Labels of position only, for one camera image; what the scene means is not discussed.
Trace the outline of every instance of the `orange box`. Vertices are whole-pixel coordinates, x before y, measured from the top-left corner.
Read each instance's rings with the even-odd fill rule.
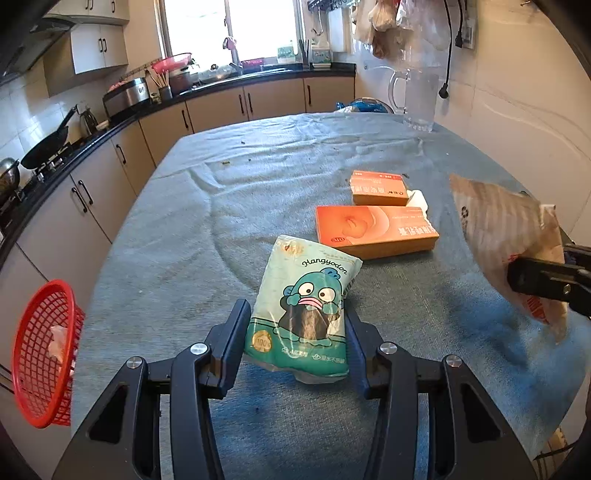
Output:
[[[400,175],[353,170],[349,179],[355,205],[393,205],[408,202],[406,185]]]
[[[432,250],[439,234],[419,207],[319,206],[321,244],[362,260]]]

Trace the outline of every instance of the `table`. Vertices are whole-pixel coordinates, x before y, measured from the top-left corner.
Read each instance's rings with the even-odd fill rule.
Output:
[[[567,337],[518,314],[490,287],[462,237],[448,175],[523,187],[450,131],[415,132],[393,115],[327,113],[247,122],[181,139],[148,182],[105,262],[76,362],[73,432],[132,355],[169,358],[254,305],[282,233],[316,240],[317,205],[348,205],[354,168],[404,173],[441,237],[433,252],[364,262],[349,298],[359,317],[411,354],[460,355],[530,456],[566,413],[591,359],[591,322]],[[376,418],[349,379],[304,385],[241,366],[211,410],[228,479],[359,479]],[[163,402],[163,423],[168,407]],[[421,399],[417,470],[426,471]],[[170,433],[161,428],[163,477]]]

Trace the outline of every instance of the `kettle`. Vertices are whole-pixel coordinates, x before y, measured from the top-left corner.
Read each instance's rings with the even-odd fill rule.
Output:
[[[96,126],[98,124],[98,120],[90,111],[90,107],[87,106],[86,110],[80,114],[80,130],[82,132],[82,136],[86,138],[95,134]]]

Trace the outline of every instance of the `stove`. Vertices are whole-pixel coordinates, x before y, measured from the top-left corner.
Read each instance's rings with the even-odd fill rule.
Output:
[[[68,142],[56,155],[49,158],[39,168],[33,170],[31,180],[24,187],[17,188],[8,200],[0,206],[0,231],[3,234],[6,234],[13,221],[21,218],[25,210],[27,210],[27,200],[33,200],[43,190],[45,182],[56,173],[59,173],[69,163],[73,153],[74,146]]]

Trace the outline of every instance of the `kitchen cabinet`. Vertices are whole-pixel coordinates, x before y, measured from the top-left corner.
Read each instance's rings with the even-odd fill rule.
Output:
[[[77,25],[55,42],[43,57],[50,96],[101,76],[128,63],[123,27]]]
[[[185,102],[141,118],[139,124],[156,165],[162,162],[179,138],[193,133]]]
[[[131,187],[139,195],[156,168],[139,123],[119,132],[111,142]]]
[[[61,0],[48,14],[74,17],[78,22],[122,24],[129,21],[129,0]]]
[[[46,282],[18,247],[13,247],[0,270],[0,364],[12,362],[12,342],[27,303]]]
[[[85,207],[113,242],[136,198],[113,145],[101,145],[70,175]]]
[[[210,93],[186,103],[195,133],[248,120],[242,87]]]
[[[83,211],[73,188],[73,182],[65,179],[39,208],[17,244],[45,278],[68,282],[76,303],[86,310],[111,242],[92,214]]]
[[[123,27],[118,25],[101,25],[100,36],[103,43],[103,55],[105,67],[116,67],[127,65],[127,51],[125,50],[125,39]]]
[[[3,388],[0,388],[0,421],[14,446],[41,480],[51,480],[70,441],[70,427],[49,425],[45,429],[36,429],[22,416],[14,396]],[[2,447],[2,453],[7,453],[4,445]],[[0,464],[1,478],[14,480],[2,473],[6,472]]]
[[[355,100],[355,78],[305,78],[304,95],[307,113],[334,112],[337,102],[348,105]]]
[[[244,87],[244,93],[250,120],[306,111],[302,79],[256,83]]]
[[[78,25],[70,32],[70,43],[74,73],[105,68],[100,25]]]

